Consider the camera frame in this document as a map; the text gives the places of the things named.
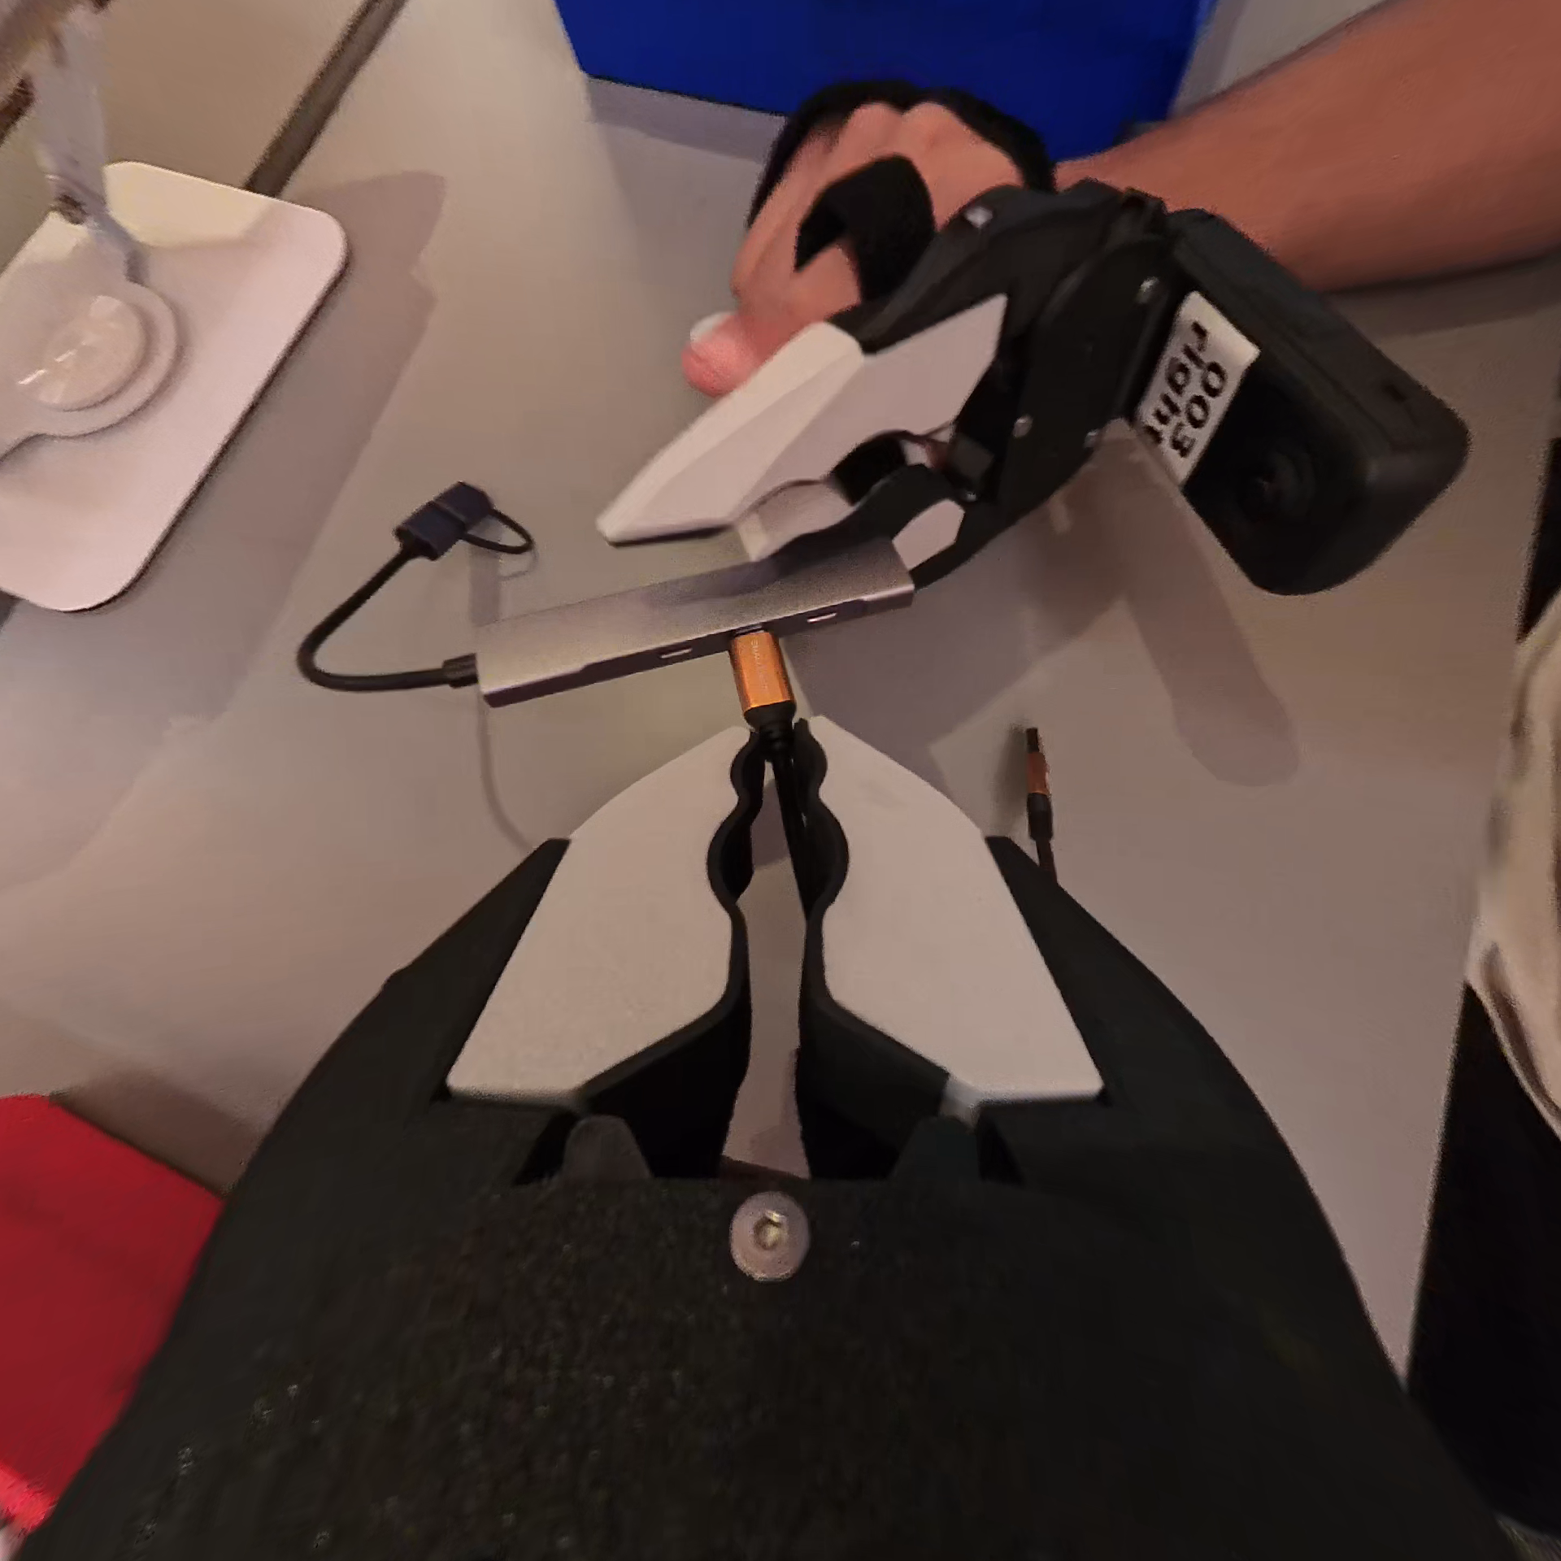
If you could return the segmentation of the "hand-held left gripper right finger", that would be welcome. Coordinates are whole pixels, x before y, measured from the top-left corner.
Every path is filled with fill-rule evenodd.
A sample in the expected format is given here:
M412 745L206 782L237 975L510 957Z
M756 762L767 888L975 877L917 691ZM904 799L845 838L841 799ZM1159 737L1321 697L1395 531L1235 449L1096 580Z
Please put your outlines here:
M923 1122L1098 1104L1099 1068L986 836L839 723L796 730L813 897L796 1118L817 1178L882 1178Z

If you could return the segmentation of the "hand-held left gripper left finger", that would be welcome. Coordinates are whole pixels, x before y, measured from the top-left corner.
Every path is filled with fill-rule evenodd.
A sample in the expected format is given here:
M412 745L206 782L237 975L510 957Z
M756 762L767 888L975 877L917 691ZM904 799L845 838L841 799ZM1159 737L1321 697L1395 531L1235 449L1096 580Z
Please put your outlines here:
M564 842L449 1098L618 1118L655 1178L717 1178L752 1055L752 821L744 728L601 804Z

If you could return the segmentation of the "grey USB hub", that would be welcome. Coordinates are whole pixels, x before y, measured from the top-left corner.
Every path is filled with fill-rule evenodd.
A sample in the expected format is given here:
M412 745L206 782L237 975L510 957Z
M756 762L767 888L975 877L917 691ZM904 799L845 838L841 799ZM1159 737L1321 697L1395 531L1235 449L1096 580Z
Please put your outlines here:
M486 706L503 708L722 656L752 632L809 632L901 609L912 598L910 572L891 542L865 539L806 548L791 563L735 563L507 617L481 628L473 652L429 669L337 672L319 661L324 643L403 567L440 559L460 542L501 555L533 552L529 533L479 487L458 481L440 490L395 526L395 555L304 635L302 680L337 693L477 689Z

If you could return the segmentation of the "white stand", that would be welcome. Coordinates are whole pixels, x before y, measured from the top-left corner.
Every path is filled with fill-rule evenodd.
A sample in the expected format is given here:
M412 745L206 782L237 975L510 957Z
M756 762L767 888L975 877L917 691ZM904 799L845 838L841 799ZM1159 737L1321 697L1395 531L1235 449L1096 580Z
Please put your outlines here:
M88 3L3 3L49 206L1 275L1 593L122 596L345 269L321 210L109 161Z

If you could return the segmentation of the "blue plastic bin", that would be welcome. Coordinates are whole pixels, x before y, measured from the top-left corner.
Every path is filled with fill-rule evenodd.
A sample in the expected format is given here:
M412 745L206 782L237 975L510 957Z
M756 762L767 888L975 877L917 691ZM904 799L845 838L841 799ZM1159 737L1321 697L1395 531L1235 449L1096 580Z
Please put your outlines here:
M966 89L1049 134L1174 98L1205 2L557 2L600 80L789 111L837 81Z

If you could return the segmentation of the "grey desk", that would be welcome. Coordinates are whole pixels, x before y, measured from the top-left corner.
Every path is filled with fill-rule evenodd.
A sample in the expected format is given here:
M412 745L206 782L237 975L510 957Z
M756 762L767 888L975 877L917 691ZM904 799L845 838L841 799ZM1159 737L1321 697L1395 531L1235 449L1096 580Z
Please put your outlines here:
M96 3L103 161L278 197L403 2Z
M3 1091L213 1183L399 964L547 836L735 721L726 663L488 711L339 695L306 628L475 481L538 542L416 565L341 671L707 568L600 507L696 412L774 121L586 81L551 3L404 3L285 191L347 273L109 606L3 606ZM908 611L791 646L804 700L1021 829L1042 730L1064 884L1239 1065L1408 1347L1469 899L1557 379L1557 258L1339 299L1465 420L1469 462L1347 587L1254 591L1111 435Z

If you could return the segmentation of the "person's body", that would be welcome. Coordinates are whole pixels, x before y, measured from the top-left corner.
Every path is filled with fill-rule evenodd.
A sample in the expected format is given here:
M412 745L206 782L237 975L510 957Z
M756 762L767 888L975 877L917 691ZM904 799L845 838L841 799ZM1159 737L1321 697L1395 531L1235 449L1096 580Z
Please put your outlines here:
M1558 1550L1558 440L1514 641L1410 1393L1519 1557Z

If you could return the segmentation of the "red plastic bin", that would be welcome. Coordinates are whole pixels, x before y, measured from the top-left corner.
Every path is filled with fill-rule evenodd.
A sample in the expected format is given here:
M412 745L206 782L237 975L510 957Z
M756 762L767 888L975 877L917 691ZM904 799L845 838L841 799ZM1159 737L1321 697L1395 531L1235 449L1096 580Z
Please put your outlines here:
M1 1518L38 1529L161 1347L220 1198L36 1094L1 1100Z

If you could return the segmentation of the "black cable orange plugs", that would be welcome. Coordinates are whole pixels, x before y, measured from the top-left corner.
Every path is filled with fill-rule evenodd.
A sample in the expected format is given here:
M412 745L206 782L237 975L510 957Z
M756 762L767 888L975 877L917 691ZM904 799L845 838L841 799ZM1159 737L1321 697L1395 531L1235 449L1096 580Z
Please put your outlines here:
M787 663L778 639L767 630L733 635L728 643L728 661L743 717L772 775L796 895L808 910L817 894L815 851L809 804L804 803L795 762L795 700ZM1038 868L1053 879L1055 808L1047 756L1036 728L1023 728L1023 786L1027 840Z

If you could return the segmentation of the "person's right hand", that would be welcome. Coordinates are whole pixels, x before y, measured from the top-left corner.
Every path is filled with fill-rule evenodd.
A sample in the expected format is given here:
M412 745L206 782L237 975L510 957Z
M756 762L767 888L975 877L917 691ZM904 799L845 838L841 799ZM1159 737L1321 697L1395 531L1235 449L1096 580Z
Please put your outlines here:
M730 312L689 338L685 379L722 397L806 325L886 299L940 228L1001 187L1053 189L1053 165L984 100L897 81L819 89L770 145Z

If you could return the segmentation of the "person's right forearm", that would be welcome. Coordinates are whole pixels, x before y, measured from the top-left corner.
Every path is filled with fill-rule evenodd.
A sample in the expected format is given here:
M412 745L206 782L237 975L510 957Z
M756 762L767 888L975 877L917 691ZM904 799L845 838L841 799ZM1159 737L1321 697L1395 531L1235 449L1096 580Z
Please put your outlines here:
M1558 3L1395 2L1057 167L1226 219L1315 290L1558 243Z

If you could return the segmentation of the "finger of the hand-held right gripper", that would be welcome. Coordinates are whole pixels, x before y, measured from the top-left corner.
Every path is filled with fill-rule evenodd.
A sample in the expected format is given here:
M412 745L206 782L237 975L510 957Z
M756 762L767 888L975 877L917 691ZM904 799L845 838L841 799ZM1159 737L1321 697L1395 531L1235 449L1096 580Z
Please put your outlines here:
M609 544L735 533L783 485L832 481L876 436L953 423L997 353L1006 301L990 297L876 353L815 323L663 446L598 516Z
M962 522L941 472L908 462L858 500L832 481L783 485L741 514L733 535L750 561L886 541L901 563L930 563L956 542Z

